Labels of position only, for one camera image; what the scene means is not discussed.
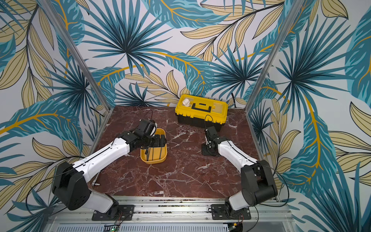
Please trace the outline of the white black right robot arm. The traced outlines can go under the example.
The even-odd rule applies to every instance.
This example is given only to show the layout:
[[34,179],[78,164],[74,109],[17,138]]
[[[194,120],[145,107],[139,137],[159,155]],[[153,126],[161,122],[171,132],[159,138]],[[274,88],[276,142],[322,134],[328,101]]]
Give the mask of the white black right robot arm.
[[241,174],[241,191],[227,199],[227,206],[240,210],[256,206],[278,195],[273,170],[265,160],[257,160],[240,150],[231,140],[219,136],[215,127],[205,129],[202,155],[226,158]]

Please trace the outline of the aluminium right frame post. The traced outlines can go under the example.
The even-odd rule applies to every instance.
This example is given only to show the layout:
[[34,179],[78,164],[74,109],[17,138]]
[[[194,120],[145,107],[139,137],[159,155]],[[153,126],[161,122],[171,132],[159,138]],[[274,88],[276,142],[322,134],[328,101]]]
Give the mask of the aluminium right frame post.
[[288,33],[290,31],[290,27],[294,23],[294,21],[296,19],[296,16],[298,15],[299,10],[300,10],[303,2],[304,2],[303,0],[299,0],[299,1],[294,1],[293,4],[292,4],[292,7],[291,7],[291,9],[288,13],[288,16],[286,17],[286,19],[283,23],[283,27],[282,27],[281,31],[278,33],[278,36],[277,36],[276,41],[273,45],[273,48],[270,51],[270,53],[268,55],[268,58],[266,59],[264,67],[263,67],[263,69],[260,73],[260,76],[258,77],[255,85],[254,85],[253,91],[252,91],[252,93],[249,97],[249,100],[248,100],[247,104],[246,104],[246,107],[245,107],[244,111],[247,115],[253,107],[255,98],[259,94],[259,90],[260,90],[261,86],[263,85],[264,79],[265,79],[266,75],[268,74],[268,71],[269,71],[269,69],[272,65],[272,62],[273,62],[275,56],[278,54],[286,36],[288,35]]

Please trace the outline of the aluminium corner frame post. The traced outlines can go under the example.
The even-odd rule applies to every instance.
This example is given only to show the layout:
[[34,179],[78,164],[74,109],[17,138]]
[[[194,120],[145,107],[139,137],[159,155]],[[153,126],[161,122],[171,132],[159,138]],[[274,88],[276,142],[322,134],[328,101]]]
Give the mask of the aluminium corner frame post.
[[65,42],[66,47],[69,49],[71,55],[73,56],[75,62],[80,67],[82,73],[88,80],[91,85],[91,88],[95,91],[100,103],[103,105],[106,111],[110,111],[111,107],[107,103],[106,98],[103,96],[102,92],[100,91],[97,82],[93,78],[88,66],[86,65],[83,57],[79,53],[74,41],[72,40],[68,30],[63,26],[62,19],[57,16],[57,11],[53,7],[51,1],[41,0],[39,1],[40,6],[45,10],[45,13],[51,23],[54,25],[56,32],[61,36],[62,40]]

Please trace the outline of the yellow black toolbox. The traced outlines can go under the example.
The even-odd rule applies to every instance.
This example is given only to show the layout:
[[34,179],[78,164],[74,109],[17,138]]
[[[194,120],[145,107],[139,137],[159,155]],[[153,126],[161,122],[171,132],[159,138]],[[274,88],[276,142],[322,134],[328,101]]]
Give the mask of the yellow black toolbox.
[[228,105],[217,101],[184,94],[175,108],[178,122],[200,128],[214,126],[220,131],[227,121]]

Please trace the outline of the yellow plastic storage tray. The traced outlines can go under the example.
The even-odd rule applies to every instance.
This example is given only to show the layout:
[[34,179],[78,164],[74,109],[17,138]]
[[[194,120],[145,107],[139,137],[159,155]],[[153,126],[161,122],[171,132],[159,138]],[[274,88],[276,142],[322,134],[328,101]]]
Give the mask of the yellow plastic storage tray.
[[[160,135],[163,134],[166,137],[165,130],[164,129],[161,129],[161,128],[156,129],[155,134],[160,134]],[[158,159],[160,148],[151,148],[149,161],[146,160],[146,150],[147,149],[141,149],[140,150],[141,160],[143,162],[145,162],[146,164],[158,164],[158,163],[162,163],[162,162],[164,162],[166,160],[167,153],[168,153],[168,151],[167,151],[167,144],[165,145],[165,147],[162,147],[161,159]]]

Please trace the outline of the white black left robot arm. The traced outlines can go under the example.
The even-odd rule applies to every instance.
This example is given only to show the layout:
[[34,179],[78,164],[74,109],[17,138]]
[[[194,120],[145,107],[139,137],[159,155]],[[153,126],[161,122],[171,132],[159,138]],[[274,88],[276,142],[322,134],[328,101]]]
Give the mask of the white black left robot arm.
[[54,176],[52,192],[70,211],[87,208],[113,217],[119,211],[118,202],[107,194],[90,189],[88,182],[108,165],[135,149],[146,146],[165,148],[166,143],[166,133],[161,128],[153,136],[143,138],[125,131],[92,155],[73,164],[60,164]]

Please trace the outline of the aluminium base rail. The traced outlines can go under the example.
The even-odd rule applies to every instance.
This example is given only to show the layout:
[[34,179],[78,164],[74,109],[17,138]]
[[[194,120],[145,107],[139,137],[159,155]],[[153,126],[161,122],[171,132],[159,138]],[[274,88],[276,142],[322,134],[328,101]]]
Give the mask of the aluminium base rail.
[[224,216],[225,201],[213,198],[117,196],[120,220],[103,221],[93,210],[68,211],[57,206],[44,232],[297,232],[287,206],[276,201]]

